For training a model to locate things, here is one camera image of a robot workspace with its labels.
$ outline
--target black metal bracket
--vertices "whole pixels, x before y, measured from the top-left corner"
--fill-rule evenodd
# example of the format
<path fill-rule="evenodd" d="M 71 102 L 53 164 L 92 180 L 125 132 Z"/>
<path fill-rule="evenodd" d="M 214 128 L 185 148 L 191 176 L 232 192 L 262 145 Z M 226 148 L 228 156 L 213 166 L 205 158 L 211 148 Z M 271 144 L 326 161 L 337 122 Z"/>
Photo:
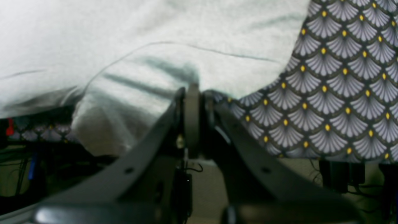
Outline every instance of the black metal bracket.
<path fill-rule="evenodd" d="M 44 200 L 31 221 L 181 224 L 173 180 L 186 147 L 192 150 L 190 158 L 203 154 L 223 172 L 230 206 L 221 223 L 364 223 L 350 201 L 313 185 L 269 155 L 229 110 L 213 102 L 212 92 L 200 94 L 197 85 L 187 95 L 180 89 L 127 155 Z"/>

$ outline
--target white fabric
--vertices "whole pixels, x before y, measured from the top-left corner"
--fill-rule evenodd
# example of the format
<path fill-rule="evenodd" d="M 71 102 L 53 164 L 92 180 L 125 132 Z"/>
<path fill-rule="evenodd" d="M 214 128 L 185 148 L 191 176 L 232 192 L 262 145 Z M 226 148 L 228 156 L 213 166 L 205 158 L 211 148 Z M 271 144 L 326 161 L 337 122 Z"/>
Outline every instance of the white fabric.
<path fill-rule="evenodd" d="M 0 118 L 81 99 L 77 138 L 121 154 L 181 86 L 240 98 L 274 81 L 309 1 L 3 0 Z"/>

